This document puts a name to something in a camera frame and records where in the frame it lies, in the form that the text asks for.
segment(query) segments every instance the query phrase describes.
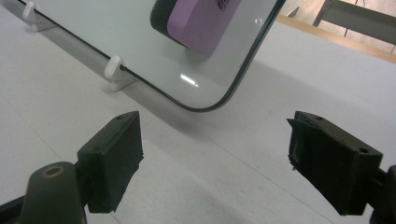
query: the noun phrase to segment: floor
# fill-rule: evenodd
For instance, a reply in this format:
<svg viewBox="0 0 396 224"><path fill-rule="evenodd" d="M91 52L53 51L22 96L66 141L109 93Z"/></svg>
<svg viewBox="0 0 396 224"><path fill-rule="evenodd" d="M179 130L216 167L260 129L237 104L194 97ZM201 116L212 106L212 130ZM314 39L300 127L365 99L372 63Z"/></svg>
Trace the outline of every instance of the floor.
<svg viewBox="0 0 396 224"><path fill-rule="evenodd" d="M287 118L331 120L395 163L396 64L275 22L228 104L192 113L142 82L113 92L108 60L59 28L32 33L0 0L0 203L29 175L138 110L145 159L118 210L88 223L368 223L340 217L288 160Z"/></svg>
<svg viewBox="0 0 396 224"><path fill-rule="evenodd" d="M367 7L375 11L379 11L388 15L396 16L396 0L345 0L350 4L356 4L360 7ZM293 17L298 21L303 21L308 24L312 24L315 17L318 15L321 6L323 5L323 0L287 0L282 14L289 14L296 7L300 7L297 14ZM343 27L322 21L319 28L330 31L337 35L345 36L346 38L353 39L364 43L366 45L382 49L386 52L392 52L396 54L396 49L394 45L386 43L384 41L371 38L367 35L361 35L354 31L350 31Z"/></svg>

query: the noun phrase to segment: purple object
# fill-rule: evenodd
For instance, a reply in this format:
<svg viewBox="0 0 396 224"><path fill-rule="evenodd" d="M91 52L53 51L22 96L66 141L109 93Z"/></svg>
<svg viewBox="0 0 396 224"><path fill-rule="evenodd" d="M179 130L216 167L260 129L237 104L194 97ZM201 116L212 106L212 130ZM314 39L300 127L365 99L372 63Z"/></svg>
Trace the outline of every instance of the purple object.
<svg viewBox="0 0 396 224"><path fill-rule="evenodd" d="M167 30L183 45L209 57L241 0L178 0Z"/></svg>

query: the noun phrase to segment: white plastic clip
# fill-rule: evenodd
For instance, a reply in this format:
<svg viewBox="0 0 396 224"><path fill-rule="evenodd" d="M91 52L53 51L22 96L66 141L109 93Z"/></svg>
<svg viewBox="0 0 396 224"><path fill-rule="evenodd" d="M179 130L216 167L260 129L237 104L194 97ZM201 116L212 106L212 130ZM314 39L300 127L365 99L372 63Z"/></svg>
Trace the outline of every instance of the white plastic clip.
<svg viewBox="0 0 396 224"><path fill-rule="evenodd" d="M111 90L119 91L137 79L126 72L120 70L121 58L119 56L111 57L105 68L105 77L111 80Z"/></svg>
<svg viewBox="0 0 396 224"><path fill-rule="evenodd" d="M22 16L24 19L26 19L27 21L30 21L32 23L33 32L47 30L47 29L55 26L55 24L53 24L50 21L47 21L42 16L36 15L34 2L28 2L26 4L25 9L23 10Z"/></svg>

